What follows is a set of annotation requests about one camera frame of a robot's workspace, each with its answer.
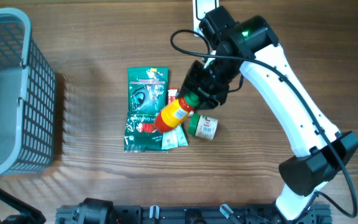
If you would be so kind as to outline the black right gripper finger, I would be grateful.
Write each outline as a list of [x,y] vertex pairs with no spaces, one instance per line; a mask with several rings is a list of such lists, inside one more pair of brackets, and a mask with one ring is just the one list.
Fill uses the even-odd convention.
[[187,75],[178,92],[178,97],[181,98],[189,93],[196,93],[197,88],[198,82],[191,75]]
[[197,110],[213,110],[219,106],[219,101],[213,95],[203,90],[196,90],[195,94],[198,95],[200,100],[199,105],[196,107]]

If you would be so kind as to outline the red stick packet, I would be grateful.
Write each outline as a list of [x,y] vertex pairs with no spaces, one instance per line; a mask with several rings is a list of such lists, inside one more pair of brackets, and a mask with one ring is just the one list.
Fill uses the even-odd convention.
[[178,87],[173,87],[168,90],[167,96],[168,96],[168,105],[175,101],[178,94]]

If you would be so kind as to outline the green lid white jar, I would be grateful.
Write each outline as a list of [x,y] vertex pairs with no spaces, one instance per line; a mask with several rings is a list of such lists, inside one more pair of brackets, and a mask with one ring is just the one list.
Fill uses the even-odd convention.
[[214,139],[218,127],[218,120],[194,113],[191,117],[188,134],[203,139]]

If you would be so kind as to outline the orange sauce bottle green cap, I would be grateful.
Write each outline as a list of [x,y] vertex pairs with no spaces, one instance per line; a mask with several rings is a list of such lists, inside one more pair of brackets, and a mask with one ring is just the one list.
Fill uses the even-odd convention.
[[175,99],[159,112],[155,119],[154,127],[160,133],[167,133],[174,130],[186,120],[189,113],[199,104],[200,98],[193,92],[189,92],[185,96]]

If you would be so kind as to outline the green 3M product pouch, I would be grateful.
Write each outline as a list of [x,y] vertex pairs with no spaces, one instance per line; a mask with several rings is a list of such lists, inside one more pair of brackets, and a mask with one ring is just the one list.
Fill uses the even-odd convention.
[[154,126],[167,104],[169,68],[130,67],[128,74],[128,112],[124,132],[126,152],[161,151],[163,134]]

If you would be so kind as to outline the pale teal packet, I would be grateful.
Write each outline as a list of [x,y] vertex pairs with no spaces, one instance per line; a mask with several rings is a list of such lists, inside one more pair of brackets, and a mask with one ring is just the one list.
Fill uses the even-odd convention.
[[187,145],[188,141],[181,125],[172,131],[163,133],[162,150],[168,151],[169,149]]

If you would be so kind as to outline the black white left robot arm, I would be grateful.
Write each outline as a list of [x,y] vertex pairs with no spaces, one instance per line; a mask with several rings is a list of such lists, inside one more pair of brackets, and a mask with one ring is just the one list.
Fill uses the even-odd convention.
[[[17,215],[9,215],[0,223],[45,223],[43,213],[33,206],[13,197],[0,189],[0,201],[17,210]],[[111,201],[86,198],[77,206],[62,206],[55,215],[56,224],[121,224],[120,215]]]

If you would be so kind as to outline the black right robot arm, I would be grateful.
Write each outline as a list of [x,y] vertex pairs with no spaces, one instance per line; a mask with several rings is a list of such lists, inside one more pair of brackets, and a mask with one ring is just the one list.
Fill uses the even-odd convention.
[[273,203],[248,205],[241,218],[227,205],[221,213],[233,223],[331,223],[334,201],[319,205],[315,199],[337,173],[346,171],[358,138],[341,132],[315,105],[263,17],[237,22],[219,6],[195,19],[194,34],[208,51],[196,54],[180,94],[195,93],[198,108],[212,110],[226,102],[235,77],[247,79],[278,119],[293,151],[279,166],[285,185]]

